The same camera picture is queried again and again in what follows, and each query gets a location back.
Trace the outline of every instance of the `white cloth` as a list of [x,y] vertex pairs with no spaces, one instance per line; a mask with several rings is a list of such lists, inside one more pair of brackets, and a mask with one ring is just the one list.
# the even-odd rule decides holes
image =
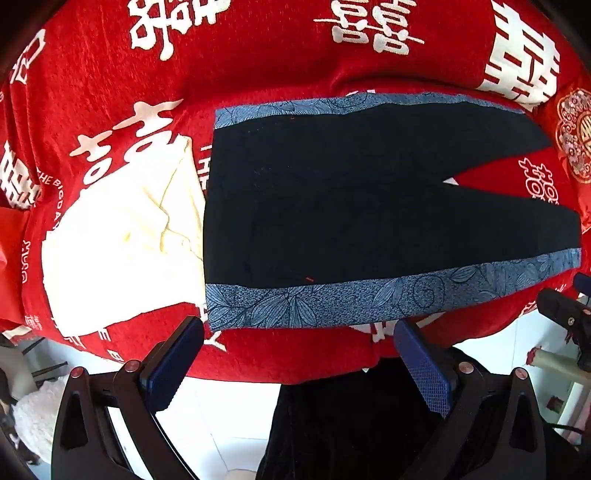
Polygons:
[[14,405],[14,423],[18,437],[45,463],[51,463],[53,434],[57,414],[68,377],[45,382],[39,391],[29,393]]
[[146,157],[83,190],[47,232],[43,283],[64,337],[205,303],[205,199],[191,139],[179,135]]

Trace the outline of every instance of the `blue floral trim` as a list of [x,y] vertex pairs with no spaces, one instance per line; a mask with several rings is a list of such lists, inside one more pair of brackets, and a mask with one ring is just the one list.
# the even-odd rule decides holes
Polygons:
[[444,93],[355,93],[346,97],[313,98],[309,100],[287,100],[263,103],[261,105],[239,105],[216,110],[215,128],[229,127],[246,120],[274,115],[344,115],[359,112],[378,105],[423,105],[425,103],[473,103],[498,108],[513,113],[522,110],[509,108],[498,103],[480,100],[468,95],[446,95]]
[[580,265],[581,249],[570,248],[524,260],[381,280],[290,288],[208,284],[207,318],[212,331],[384,322],[505,297]]

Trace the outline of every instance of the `red blanket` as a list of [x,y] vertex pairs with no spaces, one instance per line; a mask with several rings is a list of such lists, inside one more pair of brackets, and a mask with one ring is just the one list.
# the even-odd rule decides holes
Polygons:
[[[206,190],[216,108],[363,90],[459,92],[556,108],[555,93],[566,95],[581,72],[567,41],[527,0],[67,2],[0,93],[3,165],[21,172],[2,189],[11,206],[35,204],[22,253],[24,322],[39,335],[126,361],[142,358],[185,315],[198,313],[181,304],[63,339],[43,289],[41,242],[81,189],[179,134],[193,139]],[[546,106],[534,108],[534,117]],[[559,120],[544,120],[554,138]],[[462,185],[577,209],[582,194],[571,179],[552,149],[456,177]],[[588,271],[586,251],[582,269]],[[568,289],[573,275],[421,325],[444,346],[490,335],[532,308],[542,287]],[[190,375],[292,383],[371,367],[396,355],[393,325],[228,330],[207,340]]]

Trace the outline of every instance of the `white floor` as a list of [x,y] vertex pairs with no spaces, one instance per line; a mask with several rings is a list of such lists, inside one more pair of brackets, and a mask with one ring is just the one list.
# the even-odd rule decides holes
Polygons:
[[[565,330],[533,312],[497,335],[469,340],[459,347],[493,373],[507,374],[515,367],[523,367],[527,353],[535,346],[572,355],[576,347],[567,346],[565,336]],[[54,342],[44,342],[38,348],[38,355],[68,361],[71,367],[84,365],[90,373],[121,367],[116,362]],[[568,382],[535,367],[526,369],[542,405],[552,395],[568,396]],[[279,385],[186,378],[170,408],[157,417],[181,456],[201,480],[223,480],[228,470],[256,470],[265,450],[278,391]],[[543,411],[543,415],[553,419],[552,412]],[[150,479],[116,411],[113,412],[113,422],[135,473]]]

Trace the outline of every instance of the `blue gripper pad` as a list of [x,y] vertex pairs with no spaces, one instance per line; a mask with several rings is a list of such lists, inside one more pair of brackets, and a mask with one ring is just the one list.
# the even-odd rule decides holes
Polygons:
[[187,317],[160,348],[146,359],[139,382],[152,414],[168,408],[203,346],[205,331],[198,317]]
[[573,287],[583,295],[591,297],[591,277],[582,273],[577,273],[573,278]]
[[428,344],[418,327],[406,320],[396,323],[394,344],[429,409],[447,417],[457,387],[453,360]]

